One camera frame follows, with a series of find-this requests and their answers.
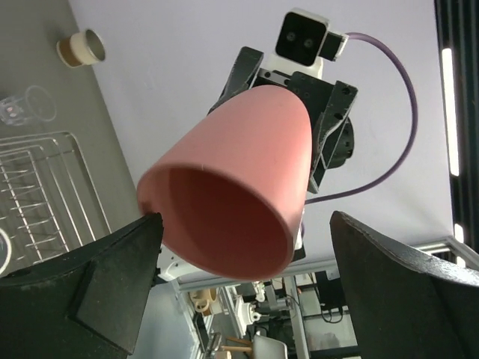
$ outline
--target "metal wire rack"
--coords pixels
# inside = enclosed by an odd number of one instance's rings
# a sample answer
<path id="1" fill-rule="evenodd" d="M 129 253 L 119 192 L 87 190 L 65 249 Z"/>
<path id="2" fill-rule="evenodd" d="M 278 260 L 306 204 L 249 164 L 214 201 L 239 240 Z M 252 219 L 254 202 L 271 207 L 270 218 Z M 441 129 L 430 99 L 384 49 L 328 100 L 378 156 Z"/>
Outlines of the metal wire rack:
<path id="1" fill-rule="evenodd" d="M 0 140 L 0 228 L 12 244 L 10 263 L 1 275 L 111 232 L 71 133 Z"/>

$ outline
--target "camera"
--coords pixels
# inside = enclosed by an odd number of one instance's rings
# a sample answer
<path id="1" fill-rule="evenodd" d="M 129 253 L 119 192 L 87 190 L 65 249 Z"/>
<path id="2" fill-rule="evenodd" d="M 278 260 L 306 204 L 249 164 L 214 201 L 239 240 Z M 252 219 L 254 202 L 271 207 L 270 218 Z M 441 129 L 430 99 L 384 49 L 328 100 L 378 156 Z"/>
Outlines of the camera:
<path id="1" fill-rule="evenodd" d="M 320 54 L 328 27 L 328 20 L 322 16 L 293 9 L 284 17 L 275 52 L 282 58 L 310 67 Z"/>

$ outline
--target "fluorescent light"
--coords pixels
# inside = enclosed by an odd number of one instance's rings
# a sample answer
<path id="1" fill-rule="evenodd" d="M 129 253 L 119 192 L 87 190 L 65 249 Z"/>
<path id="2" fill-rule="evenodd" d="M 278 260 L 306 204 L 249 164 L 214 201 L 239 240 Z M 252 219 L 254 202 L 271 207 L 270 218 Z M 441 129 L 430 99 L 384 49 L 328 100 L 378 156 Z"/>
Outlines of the fluorescent light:
<path id="1" fill-rule="evenodd" d="M 449 168 L 453 176 L 459 176 L 456 97 L 454 95 L 454 68 L 451 49 L 442 50 L 442 76 L 444 83 L 446 127 L 448 131 Z"/>
<path id="2" fill-rule="evenodd" d="M 454 225 L 454 238 L 458 241 L 458 242 L 461 242 L 461 243 L 464 243 L 464 230 L 463 228 L 458 225 L 458 224 L 455 224 Z"/>
<path id="3" fill-rule="evenodd" d="M 459 267 L 463 267 L 463 268 L 466 267 L 466 261 L 465 261 L 464 259 L 462 259 L 461 257 L 457 257 L 457 258 L 456 258 L 456 264 L 457 264 Z"/>

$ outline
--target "black camera module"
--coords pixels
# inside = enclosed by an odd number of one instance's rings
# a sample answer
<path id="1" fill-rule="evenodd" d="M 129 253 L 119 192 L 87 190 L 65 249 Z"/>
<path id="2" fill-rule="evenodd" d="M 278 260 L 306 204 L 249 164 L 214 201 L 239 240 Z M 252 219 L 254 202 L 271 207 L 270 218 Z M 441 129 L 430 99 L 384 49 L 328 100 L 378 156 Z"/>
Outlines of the black camera module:
<path id="1" fill-rule="evenodd" d="M 276 43 L 276 54 L 282 58 L 311 66 L 328 33 L 326 24 L 291 12 L 284 17 Z"/>

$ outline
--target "pink cup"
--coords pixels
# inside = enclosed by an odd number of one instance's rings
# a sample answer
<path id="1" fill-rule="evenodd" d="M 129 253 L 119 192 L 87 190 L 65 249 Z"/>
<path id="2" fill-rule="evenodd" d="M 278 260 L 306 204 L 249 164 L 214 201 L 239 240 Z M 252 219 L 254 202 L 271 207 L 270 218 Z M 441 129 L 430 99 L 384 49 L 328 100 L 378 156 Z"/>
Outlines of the pink cup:
<path id="1" fill-rule="evenodd" d="M 293 257 L 311 166 L 311 125 L 290 91 L 260 86 L 228 100 L 138 184 L 163 243 L 222 277 L 274 277 Z"/>

